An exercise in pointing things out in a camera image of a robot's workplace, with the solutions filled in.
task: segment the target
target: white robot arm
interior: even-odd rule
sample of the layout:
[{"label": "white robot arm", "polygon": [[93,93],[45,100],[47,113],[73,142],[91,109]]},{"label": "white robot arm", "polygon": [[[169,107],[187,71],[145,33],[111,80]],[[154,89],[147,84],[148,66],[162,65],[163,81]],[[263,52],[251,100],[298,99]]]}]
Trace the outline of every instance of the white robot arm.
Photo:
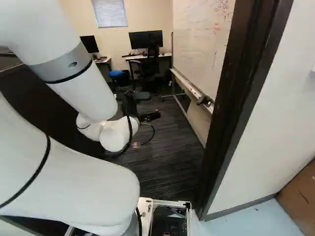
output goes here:
[{"label": "white robot arm", "polygon": [[[82,131],[119,151],[138,129],[107,123],[117,102],[55,0],[0,0],[0,45],[8,46],[75,108]],[[75,152],[21,118],[0,94],[0,214],[58,220],[101,236],[129,227],[139,182],[121,166]]]}]

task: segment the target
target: baseboard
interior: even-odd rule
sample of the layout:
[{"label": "baseboard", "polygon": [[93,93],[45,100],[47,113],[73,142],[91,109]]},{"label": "baseboard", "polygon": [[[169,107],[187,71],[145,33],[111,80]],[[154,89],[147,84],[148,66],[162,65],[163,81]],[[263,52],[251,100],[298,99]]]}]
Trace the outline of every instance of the baseboard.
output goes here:
[{"label": "baseboard", "polygon": [[219,218],[219,217],[221,217],[221,216],[225,216],[225,215],[228,215],[228,214],[237,212],[237,211],[239,211],[239,210],[243,210],[243,209],[245,209],[245,208],[252,207],[252,206],[254,206],[254,205],[257,205],[257,204],[266,202],[266,201],[268,201],[268,200],[270,200],[270,199],[273,199],[275,195],[276,195],[276,193],[271,194],[271,195],[268,195],[268,196],[263,197],[263,198],[259,198],[259,199],[257,199],[257,200],[251,201],[251,202],[249,202],[249,203],[244,203],[244,204],[242,204],[242,205],[232,207],[232,208],[230,208],[230,209],[226,209],[226,210],[222,210],[222,211],[218,211],[218,212],[215,212],[215,213],[208,214],[208,215],[206,215],[206,217],[204,218],[204,221],[213,220],[213,219]]}]

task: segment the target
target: dark wooden door frame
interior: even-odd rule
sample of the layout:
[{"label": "dark wooden door frame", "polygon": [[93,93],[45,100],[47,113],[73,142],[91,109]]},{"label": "dark wooden door frame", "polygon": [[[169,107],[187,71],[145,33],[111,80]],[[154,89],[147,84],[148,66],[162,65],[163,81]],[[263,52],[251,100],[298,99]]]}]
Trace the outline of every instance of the dark wooden door frame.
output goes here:
[{"label": "dark wooden door frame", "polygon": [[236,0],[202,171],[200,220],[218,191],[276,54],[293,0]]}]

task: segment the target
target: whiteboard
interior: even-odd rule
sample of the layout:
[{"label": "whiteboard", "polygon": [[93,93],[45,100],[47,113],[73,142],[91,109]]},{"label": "whiteboard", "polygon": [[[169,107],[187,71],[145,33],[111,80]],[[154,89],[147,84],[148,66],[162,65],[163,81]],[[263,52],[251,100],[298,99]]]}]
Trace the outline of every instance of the whiteboard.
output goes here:
[{"label": "whiteboard", "polygon": [[173,0],[173,67],[215,100],[235,0]]}]

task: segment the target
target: black monitor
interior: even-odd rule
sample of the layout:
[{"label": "black monitor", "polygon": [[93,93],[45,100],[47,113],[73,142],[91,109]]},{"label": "black monitor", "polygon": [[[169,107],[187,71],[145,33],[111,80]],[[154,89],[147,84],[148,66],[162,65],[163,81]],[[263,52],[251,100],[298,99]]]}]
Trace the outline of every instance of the black monitor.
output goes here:
[{"label": "black monitor", "polygon": [[152,44],[156,47],[163,47],[163,33],[161,30],[130,32],[129,38],[132,49],[149,48]]},{"label": "black monitor", "polygon": [[93,35],[81,36],[81,41],[89,53],[98,53],[98,47]]}]

